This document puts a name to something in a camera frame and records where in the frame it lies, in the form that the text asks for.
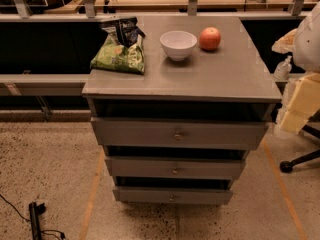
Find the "middle grey drawer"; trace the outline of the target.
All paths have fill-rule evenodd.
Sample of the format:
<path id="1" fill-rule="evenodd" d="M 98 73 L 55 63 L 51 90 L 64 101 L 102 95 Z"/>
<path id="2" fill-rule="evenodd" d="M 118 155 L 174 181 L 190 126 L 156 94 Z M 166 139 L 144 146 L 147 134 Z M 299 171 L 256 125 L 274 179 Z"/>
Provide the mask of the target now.
<path id="1" fill-rule="evenodd" d="M 108 156 L 106 165 L 111 176 L 233 180 L 239 178 L 245 162 Z"/>

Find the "black power strip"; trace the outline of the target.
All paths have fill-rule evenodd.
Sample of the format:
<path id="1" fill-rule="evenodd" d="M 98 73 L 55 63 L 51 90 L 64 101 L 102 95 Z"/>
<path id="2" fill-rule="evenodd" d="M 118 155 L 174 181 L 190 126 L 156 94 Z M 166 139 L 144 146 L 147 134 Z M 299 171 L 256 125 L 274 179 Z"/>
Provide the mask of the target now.
<path id="1" fill-rule="evenodd" d="M 44 203 L 37 204 L 36 202 L 31 202 L 29 205 L 29 217 L 32 230 L 33 240 L 42 240 L 41 227 L 39 222 L 39 216 L 46 211 Z"/>

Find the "yellow foam block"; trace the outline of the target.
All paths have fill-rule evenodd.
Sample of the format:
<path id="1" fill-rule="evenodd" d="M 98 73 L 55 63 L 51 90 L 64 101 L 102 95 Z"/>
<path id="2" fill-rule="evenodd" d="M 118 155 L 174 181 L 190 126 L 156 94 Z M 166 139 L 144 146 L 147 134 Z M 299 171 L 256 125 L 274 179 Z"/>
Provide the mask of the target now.
<path id="1" fill-rule="evenodd" d="M 320 110 L 320 73 L 290 78 L 278 110 L 274 134 L 280 139 L 297 135 Z"/>

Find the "green jalapeno chip bag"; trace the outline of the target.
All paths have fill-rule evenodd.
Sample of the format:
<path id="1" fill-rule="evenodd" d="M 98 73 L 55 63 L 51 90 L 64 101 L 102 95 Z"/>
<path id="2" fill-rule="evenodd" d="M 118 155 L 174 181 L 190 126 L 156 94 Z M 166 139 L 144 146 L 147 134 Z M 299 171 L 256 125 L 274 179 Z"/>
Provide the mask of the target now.
<path id="1" fill-rule="evenodd" d="M 126 47 L 112 36 L 108 36 L 95 57 L 91 60 L 90 68 L 144 74 L 143 38 L 138 36 L 135 43 L 130 47 Z"/>

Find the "grey drawer cabinet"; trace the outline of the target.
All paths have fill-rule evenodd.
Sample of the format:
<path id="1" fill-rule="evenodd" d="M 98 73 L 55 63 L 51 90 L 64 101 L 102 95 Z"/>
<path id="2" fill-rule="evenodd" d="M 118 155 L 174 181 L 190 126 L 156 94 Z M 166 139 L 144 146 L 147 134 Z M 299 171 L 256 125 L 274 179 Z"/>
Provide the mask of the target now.
<path id="1" fill-rule="evenodd" d="M 237 17 L 141 16 L 146 71 L 142 75 L 91 72 L 82 94 L 92 117 L 213 122 L 268 122 L 281 94 Z M 195 49 L 181 62 L 164 53 L 167 31 L 198 34 L 213 25 L 222 34 L 215 52 Z M 252 150 L 101 145 L 108 156 L 244 161 Z M 237 179 L 111 176 L 114 187 L 229 190 Z"/>

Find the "white ceramic bowl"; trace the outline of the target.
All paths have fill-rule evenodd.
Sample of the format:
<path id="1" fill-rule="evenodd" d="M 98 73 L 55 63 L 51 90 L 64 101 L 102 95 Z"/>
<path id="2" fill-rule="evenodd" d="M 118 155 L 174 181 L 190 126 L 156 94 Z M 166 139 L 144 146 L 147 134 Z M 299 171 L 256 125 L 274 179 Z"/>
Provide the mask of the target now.
<path id="1" fill-rule="evenodd" d="M 169 31 L 160 37 L 160 43 L 171 60 L 182 61 L 192 54 L 197 38 L 186 31 Z"/>

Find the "red apple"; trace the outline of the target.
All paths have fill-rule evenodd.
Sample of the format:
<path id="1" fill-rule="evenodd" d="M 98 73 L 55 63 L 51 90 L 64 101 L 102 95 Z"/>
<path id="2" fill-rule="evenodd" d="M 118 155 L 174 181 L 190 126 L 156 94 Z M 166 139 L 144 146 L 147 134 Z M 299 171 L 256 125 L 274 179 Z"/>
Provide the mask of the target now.
<path id="1" fill-rule="evenodd" d="M 205 28 L 199 37 L 200 47 L 207 51 L 215 50 L 219 47 L 221 41 L 220 31 L 215 27 Z"/>

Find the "black office chair base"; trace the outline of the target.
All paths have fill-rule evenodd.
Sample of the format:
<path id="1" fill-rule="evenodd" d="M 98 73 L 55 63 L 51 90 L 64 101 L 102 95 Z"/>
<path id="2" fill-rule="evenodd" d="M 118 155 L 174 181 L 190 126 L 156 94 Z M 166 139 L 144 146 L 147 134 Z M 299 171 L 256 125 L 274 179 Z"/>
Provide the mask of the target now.
<path id="1" fill-rule="evenodd" d="M 312 144 L 310 150 L 297 146 L 287 157 L 279 162 L 281 173 L 291 174 L 302 170 L 320 168 L 320 114 L 311 117 L 311 120 L 302 128 L 298 137 L 304 139 L 305 144 Z"/>

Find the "grey drawer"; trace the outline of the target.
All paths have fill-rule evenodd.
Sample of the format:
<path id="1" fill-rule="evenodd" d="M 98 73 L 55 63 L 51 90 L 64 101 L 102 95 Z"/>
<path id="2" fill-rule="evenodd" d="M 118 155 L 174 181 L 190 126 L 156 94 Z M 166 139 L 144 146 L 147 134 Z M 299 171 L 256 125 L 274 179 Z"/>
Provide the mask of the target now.
<path id="1" fill-rule="evenodd" d="M 111 176 L 233 180 L 239 178 L 245 162 L 108 156 L 106 165 Z"/>
<path id="2" fill-rule="evenodd" d="M 143 120 L 93 117 L 100 145 L 255 150 L 267 131 L 263 122 Z"/>
<path id="3" fill-rule="evenodd" d="M 113 194 L 115 199 L 120 202 L 226 205 L 233 192 L 215 189 L 116 186 L 113 188 Z"/>

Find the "bottom grey drawer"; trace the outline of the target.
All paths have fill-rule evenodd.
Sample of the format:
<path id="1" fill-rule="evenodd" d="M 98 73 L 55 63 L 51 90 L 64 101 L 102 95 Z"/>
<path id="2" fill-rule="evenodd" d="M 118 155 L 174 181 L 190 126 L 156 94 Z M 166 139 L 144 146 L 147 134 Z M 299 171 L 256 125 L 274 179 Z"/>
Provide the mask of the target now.
<path id="1" fill-rule="evenodd" d="M 215 189 L 116 186 L 113 188 L 113 194 L 115 199 L 120 202 L 226 205 L 233 192 Z"/>

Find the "dark blue chip bag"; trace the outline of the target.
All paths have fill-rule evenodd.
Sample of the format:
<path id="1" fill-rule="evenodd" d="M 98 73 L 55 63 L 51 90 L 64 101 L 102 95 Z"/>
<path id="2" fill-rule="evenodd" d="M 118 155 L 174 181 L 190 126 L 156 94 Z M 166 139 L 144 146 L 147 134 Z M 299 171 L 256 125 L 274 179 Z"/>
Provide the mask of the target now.
<path id="1" fill-rule="evenodd" d="M 133 17 L 113 17 L 99 23 L 100 28 L 112 35 L 120 44 L 130 47 L 137 42 L 138 37 L 146 34 L 137 26 L 138 19 Z"/>

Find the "top grey drawer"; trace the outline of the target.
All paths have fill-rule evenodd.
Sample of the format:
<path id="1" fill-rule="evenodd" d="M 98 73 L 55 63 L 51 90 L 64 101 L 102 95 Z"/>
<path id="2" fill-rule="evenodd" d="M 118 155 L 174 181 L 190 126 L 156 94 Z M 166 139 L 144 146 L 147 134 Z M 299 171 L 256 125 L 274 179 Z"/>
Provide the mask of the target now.
<path id="1" fill-rule="evenodd" d="M 267 131 L 263 122 L 143 120 L 93 117 L 100 145 L 255 150 Z"/>

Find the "clear pump bottle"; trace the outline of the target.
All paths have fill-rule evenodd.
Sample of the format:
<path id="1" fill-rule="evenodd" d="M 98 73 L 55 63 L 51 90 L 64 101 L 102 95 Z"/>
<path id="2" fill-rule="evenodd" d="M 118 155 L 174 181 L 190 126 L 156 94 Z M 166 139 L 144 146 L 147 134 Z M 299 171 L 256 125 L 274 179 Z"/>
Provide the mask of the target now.
<path id="1" fill-rule="evenodd" d="M 273 73 L 273 76 L 276 79 L 286 80 L 288 78 L 288 75 L 292 69 L 291 59 L 292 59 L 292 56 L 288 55 L 284 61 L 278 63 Z"/>

